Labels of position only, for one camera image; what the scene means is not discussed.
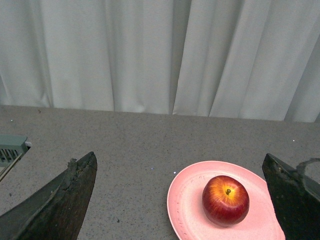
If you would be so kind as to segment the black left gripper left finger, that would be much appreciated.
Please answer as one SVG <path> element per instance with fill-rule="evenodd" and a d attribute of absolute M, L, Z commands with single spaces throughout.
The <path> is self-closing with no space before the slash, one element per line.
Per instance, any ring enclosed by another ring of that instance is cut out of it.
<path fill-rule="evenodd" d="M 93 152 L 71 159 L 67 169 L 0 217 L 2 240 L 75 240 L 97 175 Z"/>

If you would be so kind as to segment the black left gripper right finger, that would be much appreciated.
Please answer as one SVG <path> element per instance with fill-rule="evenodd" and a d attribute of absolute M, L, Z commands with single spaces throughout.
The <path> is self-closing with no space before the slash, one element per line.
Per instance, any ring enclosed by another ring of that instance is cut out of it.
<path fill-rule="evenodd" d="M 320 238 L 320 184 L 305 174 L 308 165 L 319 161 L 310 158 L 293 168 L 270 153 L 264 158 L 262 171 L 287 240 Z"/>

